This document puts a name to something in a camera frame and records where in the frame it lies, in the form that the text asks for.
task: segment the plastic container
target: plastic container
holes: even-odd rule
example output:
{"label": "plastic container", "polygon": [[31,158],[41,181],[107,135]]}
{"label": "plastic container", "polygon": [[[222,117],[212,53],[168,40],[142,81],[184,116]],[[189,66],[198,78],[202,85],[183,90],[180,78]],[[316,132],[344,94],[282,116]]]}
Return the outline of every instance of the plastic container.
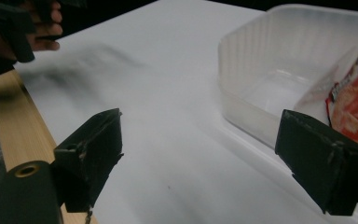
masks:
{"label": "plastic container", "polygon": [[358,12],[284,5],[219,44],[224,117],[275,147],[281,113],[328,123],[324,99],[358,56]]}

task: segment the screw hole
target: screw hole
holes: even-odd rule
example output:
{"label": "screw hole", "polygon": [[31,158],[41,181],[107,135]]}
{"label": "screw hole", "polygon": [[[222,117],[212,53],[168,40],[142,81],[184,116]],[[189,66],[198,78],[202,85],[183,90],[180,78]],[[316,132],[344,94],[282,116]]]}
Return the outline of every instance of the screw hole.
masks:
{"label": "screw hole", "polygon": [[18,178],[27,177],[30,175],[35,174],[39,170],[39,166],[35,164],[30,164],[27,166],[22,167],[20,170],[18,170],[15,174]]}

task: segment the translucent plastic tray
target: translucent plastic tray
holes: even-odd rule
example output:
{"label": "translucent plastic tray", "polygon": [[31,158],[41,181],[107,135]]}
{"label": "translucent plastic tray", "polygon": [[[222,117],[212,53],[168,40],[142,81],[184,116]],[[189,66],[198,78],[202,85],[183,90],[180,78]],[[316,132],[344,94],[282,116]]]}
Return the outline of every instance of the translucent plastic tray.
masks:
{"label": "translucent plastic tray", "polygon": [[275,147],[284,109],[327,123],[324,98],[358,56],[358,12],[284,5],[219,45],[225,118]]}

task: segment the person's hand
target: person's hand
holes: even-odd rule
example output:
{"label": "person's hand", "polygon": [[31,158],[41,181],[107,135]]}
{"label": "person's hand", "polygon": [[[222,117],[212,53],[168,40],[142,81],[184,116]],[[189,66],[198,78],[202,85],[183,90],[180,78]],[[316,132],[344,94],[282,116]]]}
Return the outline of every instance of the person's hand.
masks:
{"label": "person's hand", "polygon": [[[27,35],[28,42],[33,51],[38,50],[57,50],[60,48],[58,42],[44,39],[43,37],[52,36],[52,35],[61,35],[62,28],[60,26],[60,22],[62,21],[62,14],[60,12],[60,4],[58,2],[53,2],[51,4],[51,22],[41,22],[39,16],[37,15],[36,9],[34,4],[26,0],[23,4],[19,7],[28,10],[34,22],[36,33]],[[10,45],[2,39],[0,36],[0,56],[15,60],[16,57],[13,51],[10,48]]]}

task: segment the finger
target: finger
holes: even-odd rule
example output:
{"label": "finger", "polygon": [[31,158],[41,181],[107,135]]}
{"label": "finger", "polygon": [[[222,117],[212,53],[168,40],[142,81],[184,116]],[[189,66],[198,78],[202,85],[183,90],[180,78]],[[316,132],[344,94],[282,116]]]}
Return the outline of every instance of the finger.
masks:
{"label": "finger", "polygon": [[[37,11],[30,11],[31,19],[34,23],[41,22],[40,16]],[[59,10],[52,10],[50,13],[51,21],[60,23],[62,21],[62,14]]]}
{"label": "finger", "polygon": [[51,11],[51,19],[54,22],[61,22],[62,21],[62,14],[59,10],[54,9]]}
{"label": "finger", "polygon": [[33,46],[33,51],[40,50],[57,50],[60,48],[60,44],[56,41],[46,39],[36,39]]}
{"label": "finger", "polygon": [[61,9],[60,3],[59,2],[52,2],[51,3],[51,9],[56,9],[56,10]]}
{"label": "finger", "polygon": [[62,34],[62,27],[57,23],[38,23],[35,27],[36,37]]}

